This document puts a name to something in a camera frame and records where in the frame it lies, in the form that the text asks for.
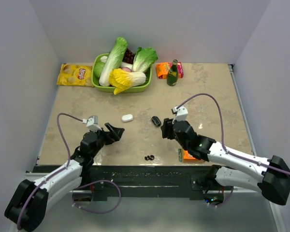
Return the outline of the white earbud charging case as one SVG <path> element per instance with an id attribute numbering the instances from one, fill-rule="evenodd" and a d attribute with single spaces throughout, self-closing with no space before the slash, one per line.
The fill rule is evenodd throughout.
<path id="1" fill-rule="evenodd" d="M 133 117 L 132 114 L 123 115 L 123 116 L 121 117 L 121 121 L 122 121 L 123 123 L 133 121 L 133 119 L 134 119 L 134 117 Z"/>

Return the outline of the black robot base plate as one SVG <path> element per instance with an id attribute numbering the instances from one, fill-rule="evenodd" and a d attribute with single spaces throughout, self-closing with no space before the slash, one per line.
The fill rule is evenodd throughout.
<path id="1" fill-rule="evenodd" d="M 230 190 L 217 183 L 206 183 L 213 172 L 210 166 L 97 166 L 90 168 L 82 185 L 93 193 L 94 201 L 109 197 L 188 198 L 203 200 L 204 196 Z"/>

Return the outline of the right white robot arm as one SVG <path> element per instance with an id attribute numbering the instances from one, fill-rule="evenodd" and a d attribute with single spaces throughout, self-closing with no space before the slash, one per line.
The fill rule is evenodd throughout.
<path id="1" fill-rule="evenodd" d="M 197 134 L 187 121 L 166 118 L 161 131 L 163 138 L 176 140 L 194 158 L 214 163 L 201 185 L 212 190 L 220 186 L 249 189 L 275 204 L 286 205 L 290 168 L 281 157 L 267 159 L 228 150 L 215 139 Z"/>

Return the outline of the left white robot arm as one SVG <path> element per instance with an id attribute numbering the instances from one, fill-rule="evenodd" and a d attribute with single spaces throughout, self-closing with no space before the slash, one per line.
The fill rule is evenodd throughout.
<path id="1" fill-rule="evenodd" d="M 87 189 L 90 177 L 86 175 L 97 153 L 105 146 L 118 142 L 124 128 L 109 123 L 108 129 L 100 128 L 84 134 L 71 158 L 51 173 L 35 180 L 23 180 L 14 192 L 4 216 L 19 230 L 34 231 L 43 221 L 46 212 L 69 191 Z"/>

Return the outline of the black earbud charging case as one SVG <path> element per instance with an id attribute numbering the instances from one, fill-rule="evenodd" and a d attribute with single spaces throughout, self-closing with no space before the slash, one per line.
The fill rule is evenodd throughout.
<path id="1" fill-rule="evenodd" d="M 152 116 L 151 118 L 152 123 L 154 124 L 155 127 L 160 127 L 161 126 L 161 121 L 157 116 Z"/>

